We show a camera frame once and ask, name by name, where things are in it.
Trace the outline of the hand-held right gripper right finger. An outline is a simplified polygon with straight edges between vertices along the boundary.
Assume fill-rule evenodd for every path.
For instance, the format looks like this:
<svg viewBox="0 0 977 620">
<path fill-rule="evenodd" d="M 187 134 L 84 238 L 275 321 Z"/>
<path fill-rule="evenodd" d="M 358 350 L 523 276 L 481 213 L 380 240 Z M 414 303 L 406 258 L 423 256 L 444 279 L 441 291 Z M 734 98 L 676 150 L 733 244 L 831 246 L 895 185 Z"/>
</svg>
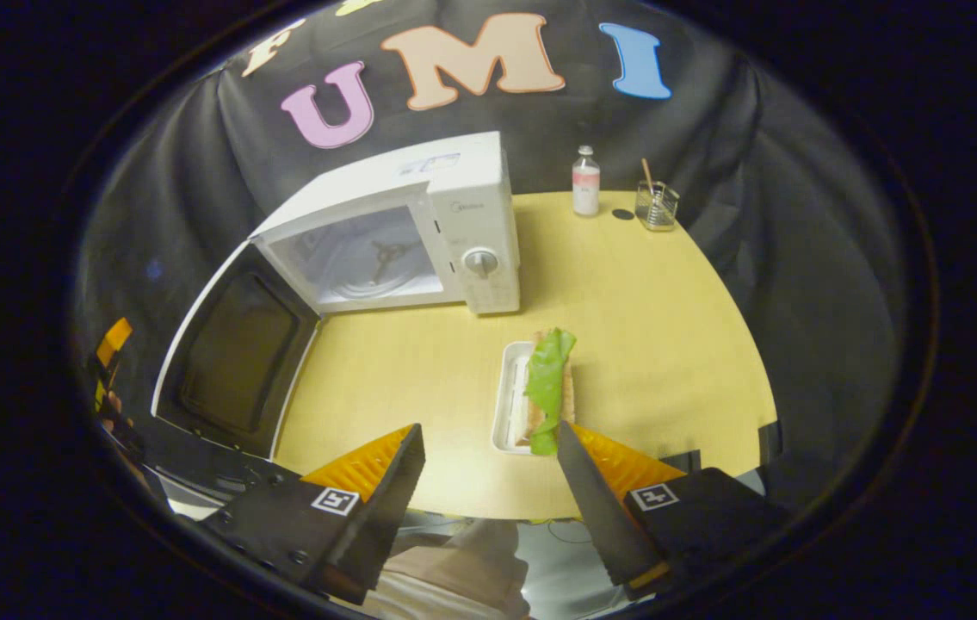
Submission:
<svg viewBox="0 0 977 620">
<path fill-rule="evenodd" d="M 556 444 L 603 568 L 631 600 L 704 587 L 791 519 L 720 468 L 688 474 L 567 421 Z"/>
</svg>

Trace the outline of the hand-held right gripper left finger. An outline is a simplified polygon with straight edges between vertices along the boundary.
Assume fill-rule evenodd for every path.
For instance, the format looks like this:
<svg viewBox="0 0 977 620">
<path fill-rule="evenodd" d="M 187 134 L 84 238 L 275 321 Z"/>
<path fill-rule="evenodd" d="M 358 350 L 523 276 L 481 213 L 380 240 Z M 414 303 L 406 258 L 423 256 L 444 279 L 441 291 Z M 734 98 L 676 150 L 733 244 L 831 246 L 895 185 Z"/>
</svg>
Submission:
<svg viewBox="0 0 977 620">
<path fill-rule="evenodd" d="M 273 476 L 200 521 L 296 587 L 361 604 L 380 580 L 425 464 L 410 424 L 304 476 Z"/>
</svg>

